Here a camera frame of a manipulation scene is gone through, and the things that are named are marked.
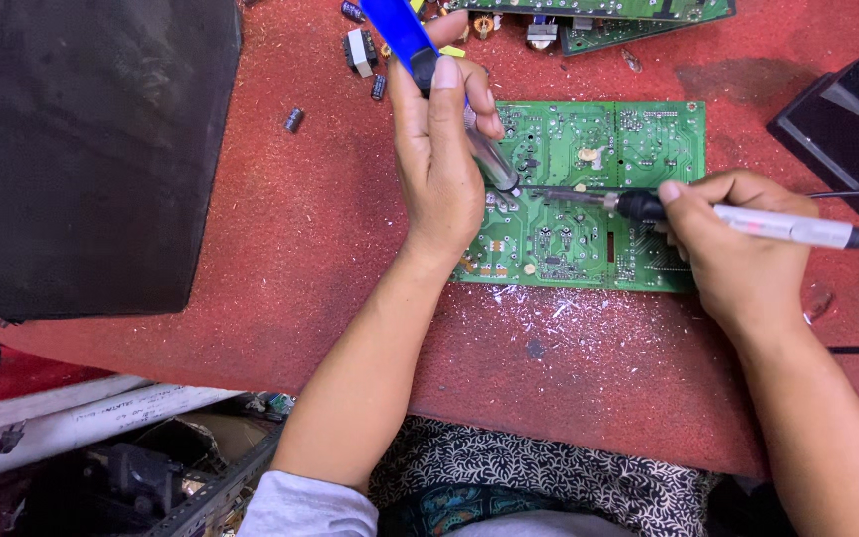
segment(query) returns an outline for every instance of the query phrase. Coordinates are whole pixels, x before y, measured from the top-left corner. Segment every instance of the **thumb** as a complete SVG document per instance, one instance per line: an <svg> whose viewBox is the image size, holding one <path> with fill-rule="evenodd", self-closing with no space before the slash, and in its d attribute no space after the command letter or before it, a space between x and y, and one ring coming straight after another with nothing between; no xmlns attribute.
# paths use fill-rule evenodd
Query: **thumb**
<svg viewBox="0 0 859 537"><path fill-rule="evenodd" d="M699 255L730 240L731 228L687 184L676 180L663 182L659 186L659 199L675 236L689 252Z"/></svg>
<svg viewBox="0 0 859 537"><path fill-rule="evenodd" d="M436 60L436 71L429 94L427 131L432 150L430 168L453 170L456 174L466 169L474 169L463 123L466 88L462 71L455 59L442 55Z"/></svg>

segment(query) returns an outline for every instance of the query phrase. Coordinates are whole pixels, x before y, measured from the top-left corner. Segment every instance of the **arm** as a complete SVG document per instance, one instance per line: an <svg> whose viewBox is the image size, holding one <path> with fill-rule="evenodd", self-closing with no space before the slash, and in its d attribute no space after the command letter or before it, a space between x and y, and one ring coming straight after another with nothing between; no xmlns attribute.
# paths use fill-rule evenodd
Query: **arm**
<svg viewBox="0 0 859 537"><path fill-rule="evenodd" d="M458 11L426 24L438 45L466 26ZM466 95L479 130L502 126L483 68L444 56L429 101L396 61L389 67L396 169L410 230L363 309L314 372L271 468L365 492L406 415L413 371L436 301L478 232L484 189L463 126Z"/></svg>
<svg viewBox="0 0 859 537"><path fill-rule="evenodd" d="M805 197L746 171L659 191L669 241L745 370L784 509L802 535L859 536L859 397L811 333L800 291L809 248L725 226L710 203L817 216Z"/></svg>

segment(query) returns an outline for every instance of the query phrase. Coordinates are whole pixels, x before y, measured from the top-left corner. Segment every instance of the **white pipe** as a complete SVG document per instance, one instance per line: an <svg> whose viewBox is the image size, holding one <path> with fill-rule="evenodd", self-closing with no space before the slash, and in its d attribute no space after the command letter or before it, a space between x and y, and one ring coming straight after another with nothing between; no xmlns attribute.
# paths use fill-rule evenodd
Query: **white pipe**
<svg viewBox="0 0 859 537"><path fill-rule="evenodd" d="M29 396L2 400L0 401L0 427L116 396L150 384L154 383L140 376L113 374Z"/></svg>
<svg viewBox="0 0 859 537"><path fill-rule="evenodd" d="M188 412L242 392L157 384L30 420L0 473ZM0 427L0 437L6 427Z"/></svg>

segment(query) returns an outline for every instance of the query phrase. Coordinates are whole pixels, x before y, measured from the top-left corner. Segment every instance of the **capacitor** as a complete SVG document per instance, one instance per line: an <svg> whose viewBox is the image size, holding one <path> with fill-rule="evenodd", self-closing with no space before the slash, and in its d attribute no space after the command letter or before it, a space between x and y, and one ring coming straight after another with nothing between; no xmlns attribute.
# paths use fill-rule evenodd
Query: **capacitor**
<svg viewBox="0 0 859 537"><path fill-rule="evenodd" d="M366 21L364 11L360 9L360 6L357 6L353 2L348 2L347 0L344 0L340 5L340 13L343 13L344 17L351 19L353 22Z"/></svg>
<svg viewBox="0 0 859 537"><path fill-rule="evenodd" d="M387 78L383 75L373 77L373 91L370 92L373 100L383 100L383 93L385 91L387 91Z"/></svg>
<svg viewBox="0 0 859 537"><path fill-rule="evenodd" d="M290 111L290 117L287 118L287 122L283 124L283 128L287 129L291 133L297 134L297 129L301 126L301 121L304 120L304 111L300 108L295 108Z"/></svg>

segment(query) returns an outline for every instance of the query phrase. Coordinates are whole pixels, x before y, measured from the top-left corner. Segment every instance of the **red workbench surface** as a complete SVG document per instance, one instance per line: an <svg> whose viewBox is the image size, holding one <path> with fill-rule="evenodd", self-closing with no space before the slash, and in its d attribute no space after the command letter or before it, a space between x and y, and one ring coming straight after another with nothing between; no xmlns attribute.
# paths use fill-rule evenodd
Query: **red workbench surface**
<svg viewBox="0 0 859 537"><path fill-rule="evenodd" d="M630 44L640 74L619 48L531 51L521 17L464 48L491 70L498 99L706 101L709 171L748 166L823 190L764 125L859 57L859 6L738 4L733 19ZM29 322L0 329L0 341L164 381L300 392L407 229L390 106L346 67L340 41L358 25L338 6L268 0L245 11L187 311ZM294 106L306 112L297 135L282 128ZM842 201L822 209L859 223ZM816 251L806 285L809 307L826 310L813 323L825 343L859 344L859 253ZM840 361L859 392L859 357ZM412 412L714 470L765 468L736 360L694 296L450 284Z"/></svg>

